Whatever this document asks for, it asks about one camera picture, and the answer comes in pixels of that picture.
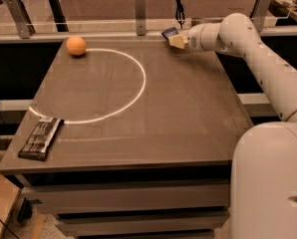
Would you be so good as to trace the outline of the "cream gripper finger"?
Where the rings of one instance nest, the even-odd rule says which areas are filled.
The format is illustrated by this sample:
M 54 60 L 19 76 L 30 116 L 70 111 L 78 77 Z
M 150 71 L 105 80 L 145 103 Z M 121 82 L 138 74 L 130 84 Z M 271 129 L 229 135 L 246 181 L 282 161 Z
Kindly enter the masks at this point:
M 184 49 L 188 45 L 188 38 L 186 35 L 177 34 L 168 38 L 169 44 L 172 47 Z

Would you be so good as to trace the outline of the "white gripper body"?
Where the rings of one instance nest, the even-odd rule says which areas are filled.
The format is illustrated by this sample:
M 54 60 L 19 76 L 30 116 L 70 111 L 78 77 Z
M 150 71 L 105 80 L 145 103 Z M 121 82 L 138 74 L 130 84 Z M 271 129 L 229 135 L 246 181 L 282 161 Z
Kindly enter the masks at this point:
M 201 34 L 204 30 L 205 25 L 199 24 L 196 26 L 193 26 L 187 34 L 188 39 L 188 47 L 195 51 L 205 51 L 205 48 L 202 46 L 202 39 Z

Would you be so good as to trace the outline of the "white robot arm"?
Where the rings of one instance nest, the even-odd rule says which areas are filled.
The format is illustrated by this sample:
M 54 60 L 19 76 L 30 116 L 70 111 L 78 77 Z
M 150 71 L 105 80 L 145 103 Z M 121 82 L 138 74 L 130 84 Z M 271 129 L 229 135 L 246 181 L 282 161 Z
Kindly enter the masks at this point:
M 231 239 L 297 239 L 297 70 L 233 13 L 168 38 L 179 49 L 242 59 L 278 117 L 249 129 L 232 157 Z

